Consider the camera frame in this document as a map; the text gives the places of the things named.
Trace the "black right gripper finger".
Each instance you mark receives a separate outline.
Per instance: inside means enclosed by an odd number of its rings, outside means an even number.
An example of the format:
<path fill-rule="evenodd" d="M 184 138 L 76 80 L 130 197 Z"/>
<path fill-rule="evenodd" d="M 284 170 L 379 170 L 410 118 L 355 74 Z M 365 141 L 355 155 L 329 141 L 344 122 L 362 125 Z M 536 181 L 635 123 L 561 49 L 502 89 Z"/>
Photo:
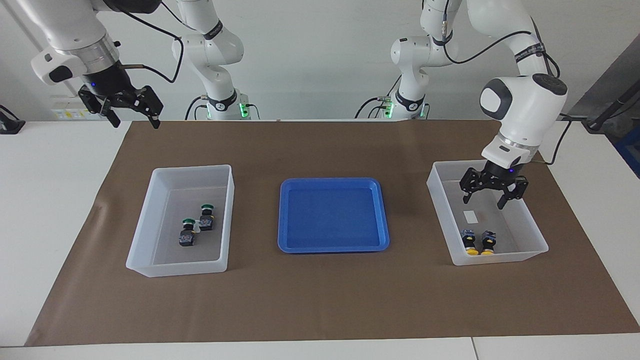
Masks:
<path fill-rule="evenodd" d="M 129 109 L 146 116 L 153 129 L 159 129 L 163 103 L 151 86 L 125 91 L 125 104 Z"/>
<path fill-rule="evenodd" d="M 118 128 L 121 125 L 121 119 L 112 110 L 112 105 L 108 98 L 101 102 L 98 96 L 89 90 L 87 85 L 82 85 L 78 89 L 77 95 L 90 114 L 98 114 L 101 117 L 105 117 L 114 128 Z"/>

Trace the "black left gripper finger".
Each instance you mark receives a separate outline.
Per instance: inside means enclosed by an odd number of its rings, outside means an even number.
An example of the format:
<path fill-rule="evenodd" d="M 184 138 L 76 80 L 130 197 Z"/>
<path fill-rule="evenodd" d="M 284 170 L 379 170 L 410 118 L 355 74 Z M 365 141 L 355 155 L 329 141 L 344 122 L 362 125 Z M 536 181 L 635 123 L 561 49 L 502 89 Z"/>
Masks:
<path fill-rule="evenodd" d="M 489 174 L 486 171 L 467 168 L 459 182 L 460 189 L 464 192 L 462 202 L 468 204 L 474 193 L 485 190 L 488 180 Z"/>
<path fill-rule="evenodd" d="M 503 191 L 503 195 L 499 198 L 497 207 L 499 210 L 503 210 L 509 201 L 522 199 L 529 182 L 525 176 L 517 176 L 510 184 L 507 184 L 506 182 L 499 182 L 498 185 L 498 188 Z"/>

